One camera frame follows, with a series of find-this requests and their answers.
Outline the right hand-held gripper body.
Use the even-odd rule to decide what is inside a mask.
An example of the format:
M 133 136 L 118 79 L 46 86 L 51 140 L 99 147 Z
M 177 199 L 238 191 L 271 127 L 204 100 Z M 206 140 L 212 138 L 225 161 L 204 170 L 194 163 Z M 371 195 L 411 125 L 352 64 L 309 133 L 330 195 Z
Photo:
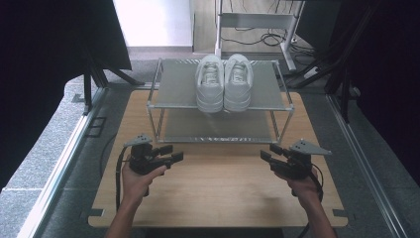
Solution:
M 304 139 L 298 140 L 288 149 L 282 149 L 286 161 L 275 159 L 275 164 L 269 166 L 272 171 L 288 179 L 306 179 L 312 171 L 312 155 L 326 156 L 332 154 L 331 151 Z

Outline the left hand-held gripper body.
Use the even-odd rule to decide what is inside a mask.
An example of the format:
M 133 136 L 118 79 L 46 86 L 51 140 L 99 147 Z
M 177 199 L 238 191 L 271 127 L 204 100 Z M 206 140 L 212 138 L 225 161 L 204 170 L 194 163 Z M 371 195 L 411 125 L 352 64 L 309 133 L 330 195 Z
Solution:
M 147 134 L 141 134 L 124 144 L 125 148 L 131 148 L 128 160 L 130 169 L 139 175 L 146 175 L 151 171 L 164 166 L 163 156 L 153 158 L 151 151 L 153 139 Z

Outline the metal shoe rack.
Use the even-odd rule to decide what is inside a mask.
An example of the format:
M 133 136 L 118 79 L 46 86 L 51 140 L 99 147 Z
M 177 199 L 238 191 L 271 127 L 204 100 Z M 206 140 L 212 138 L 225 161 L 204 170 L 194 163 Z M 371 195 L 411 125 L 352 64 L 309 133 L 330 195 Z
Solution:
M 244 112 L 198 110 L 197 59 L 162 59 L 147 102 L 152 133 L 160 143 L 279 143 L 294 113 L 276 60 L 253 60 L 255 83 Z

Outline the white sneaker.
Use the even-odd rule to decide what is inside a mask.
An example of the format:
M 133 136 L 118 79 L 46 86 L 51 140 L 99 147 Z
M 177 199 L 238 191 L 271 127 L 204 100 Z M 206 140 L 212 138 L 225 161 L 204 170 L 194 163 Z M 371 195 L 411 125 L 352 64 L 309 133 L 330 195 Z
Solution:
M 204 57 L 195 72 L 196 103 L 201 112 L 216 113 L 223 108 L 224 66 L 215 55 Z
M 254 71 L 243 55 L 229 57 L 225 65 L 224 107 L 233 112 L 246 111 L 251 104 Z

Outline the person's left hand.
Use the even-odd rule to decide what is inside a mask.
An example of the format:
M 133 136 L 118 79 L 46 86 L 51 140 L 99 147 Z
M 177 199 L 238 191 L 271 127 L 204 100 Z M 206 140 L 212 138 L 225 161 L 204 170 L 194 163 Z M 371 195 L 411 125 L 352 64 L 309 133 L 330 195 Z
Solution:
M 122 206 L 137 208 L 147 193 L 149 185 L 157 177 L 163 176 L 166 166 L 161 166 L 146 175 L 133 172 L 128 165 L 123 167 L 123 200 Z

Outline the person's right hand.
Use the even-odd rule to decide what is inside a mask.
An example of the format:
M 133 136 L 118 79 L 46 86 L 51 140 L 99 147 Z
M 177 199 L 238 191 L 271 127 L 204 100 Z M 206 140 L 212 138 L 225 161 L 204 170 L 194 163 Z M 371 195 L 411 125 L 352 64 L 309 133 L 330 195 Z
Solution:
M 291 179 L 275 173 L 277 177 L 286 181 L 287 185 L 296 194 L 300 205 L 304 208 L 314 208 L 320 206 L 321 202 L 318 198 L 318 191 L 315 182 L 311 178 Z

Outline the black metal stand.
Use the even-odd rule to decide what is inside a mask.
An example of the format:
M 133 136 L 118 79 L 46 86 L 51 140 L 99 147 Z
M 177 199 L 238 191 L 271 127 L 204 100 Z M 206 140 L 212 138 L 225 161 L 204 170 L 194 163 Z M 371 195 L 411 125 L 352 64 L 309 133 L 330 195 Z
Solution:
M 350 59 L 363 33 L 366 31 L 370 19 L 376 12 L 381 0 L 346 1 L 352 1 L 353 3 L 359 1 L 363 8 L 356 15 L 353 22 L 341 35 L 338 41 L 334 43 L 333 46 L 319 60 L 316 59 L 313 64 L 316 64 L 318 61 L 328 59 L 332 55 L 336 56 L 335 60 L 325 68 L 321 69 L 315 75 L 310 76 L 301 82 L 292 84 L 291 87 L 293 89 L 301 89 L 326 75 L 330 75 L 324 86 L 324 91 L 327 95 L 332 95 L 335 94 L 338 89 L 341 89 L 341 95 L 339 97 L 339 112 L 342 118 L 346 122 L 349 122 L 348 108 L 349 100 L 351 98 L 351 80 L 349 78 L 348 72 L 350 69 Z
M 93 108 L 91 81 L 94 81 L 98 87 L 106 87 L 108 85 L 108 79 L 104 73 L 105 69 L 110 70 L 112 73 L 132 85 L 145 85 L 144 82 L 135 80 L 121 69 L 113 67 L 102 60 L 95 59 L 89 50 L 84 51 L 83 60 L 85 64 L 85 72 L 83 74 L 84 115 L 87 115 Z

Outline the white power strip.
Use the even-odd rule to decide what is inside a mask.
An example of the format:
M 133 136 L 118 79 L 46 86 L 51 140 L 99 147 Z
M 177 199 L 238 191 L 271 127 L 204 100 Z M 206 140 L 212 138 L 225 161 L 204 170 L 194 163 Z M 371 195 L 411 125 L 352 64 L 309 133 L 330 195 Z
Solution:
M 304 78 L 307 79 L 315 74 L 317 74 L 319 72 L 320 68 L 317 66 L 312 67 L 310 70 L 308 70 L 305 74 L 304 74 Z

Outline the black curtain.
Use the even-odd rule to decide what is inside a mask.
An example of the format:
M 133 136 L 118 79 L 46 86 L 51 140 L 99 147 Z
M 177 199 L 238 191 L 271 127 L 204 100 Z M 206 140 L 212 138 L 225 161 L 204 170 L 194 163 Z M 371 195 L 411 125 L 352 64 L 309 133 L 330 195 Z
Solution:
M 0 0 L 0 191 L 92 64 L 131 67 L 113 0 Z
M 335 31 L 376 4 L 349 65 L 358 106 L 420 185 L 420 0 L 338 0 Z

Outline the black floor bracket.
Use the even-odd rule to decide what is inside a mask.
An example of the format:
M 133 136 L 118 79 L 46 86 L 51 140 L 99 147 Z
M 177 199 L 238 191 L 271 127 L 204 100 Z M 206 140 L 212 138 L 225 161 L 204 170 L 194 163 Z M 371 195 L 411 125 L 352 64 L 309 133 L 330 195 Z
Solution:
M 94 117 L 90 122 L 85 136 L 87 138 L 99 138 L 105 128 L 106 117 Z

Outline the aluminium floor rail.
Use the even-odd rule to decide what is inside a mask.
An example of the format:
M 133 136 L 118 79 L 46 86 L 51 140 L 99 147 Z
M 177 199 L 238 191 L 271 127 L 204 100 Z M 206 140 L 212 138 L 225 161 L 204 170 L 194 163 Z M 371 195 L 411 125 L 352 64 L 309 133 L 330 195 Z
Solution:
M 19 166 L 11 186 L 6 191 L 21 195 L 17 201 L 24 209 L 25 222 L 15 238 L 33 238 L 53 201 L 59 184 L 82 140 L 89 123 L 99 109 L 106 88 L 89 89 L 93 94 L 92 108 L 84 103 L 70 104 L 69 92 L 58 106 L 41 137 Z
M 354 158 L 362 172 L 362 175 L 367 182 L 367 186 L 378 206 L 378 209 L 391 233 L 392 238 L 409 238 L 406 229 L 404 228 L 401 219 L 396 213 L 396 210 L 387 196 L 381 182 L 378 180 L 373 171 L 368 157 L 357 139 L 352 127 L 346 122 L 341 115 L 338 101 L 332 95 L 326 95 L 326 100 L 330 105 L 333 114 L 339 124 L 339 127 L 344 134 L 344 137 L 354 155 Z

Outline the white desk frame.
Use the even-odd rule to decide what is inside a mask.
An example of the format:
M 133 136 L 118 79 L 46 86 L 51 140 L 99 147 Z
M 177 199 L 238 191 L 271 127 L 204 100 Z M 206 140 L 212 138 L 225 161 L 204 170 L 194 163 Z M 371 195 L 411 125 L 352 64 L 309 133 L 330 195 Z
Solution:
M 280 44 L 280 48 L 288 69 L 290 71 L 296 71 L 296 65 L 289 49 L 303 6 L 304 1 L 298 1 L 294 12 L 286 15 L 269 13 L 224 13 L 223 0 L 216 0 L 216 42 L 214 54 L 218 57 L 222 54 L 221 32 L 223 28 L 282 29 L 286 31 L 286 39 Z

